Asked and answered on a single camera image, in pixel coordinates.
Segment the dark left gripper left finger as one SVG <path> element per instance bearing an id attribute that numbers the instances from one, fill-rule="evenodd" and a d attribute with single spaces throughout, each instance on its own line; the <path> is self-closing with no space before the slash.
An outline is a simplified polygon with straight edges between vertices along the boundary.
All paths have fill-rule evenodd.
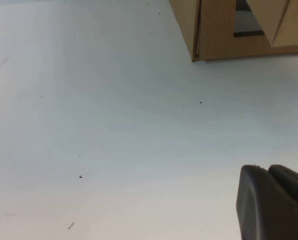
<path id="1" fill-rule="evenodd" d="M 298 203 L 269 169 L 241 168 L 236 212 L 243 240 L 298 240 Z"/>

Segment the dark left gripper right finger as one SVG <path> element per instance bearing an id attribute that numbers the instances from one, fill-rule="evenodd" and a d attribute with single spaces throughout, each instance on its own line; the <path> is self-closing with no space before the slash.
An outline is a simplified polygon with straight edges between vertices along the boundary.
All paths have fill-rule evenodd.
<path id="1" fill-rule="evenodd" d="M 298 173 L 278 164 L 271 165 L 268 172 L 291 198 L 298 203 Z"/>

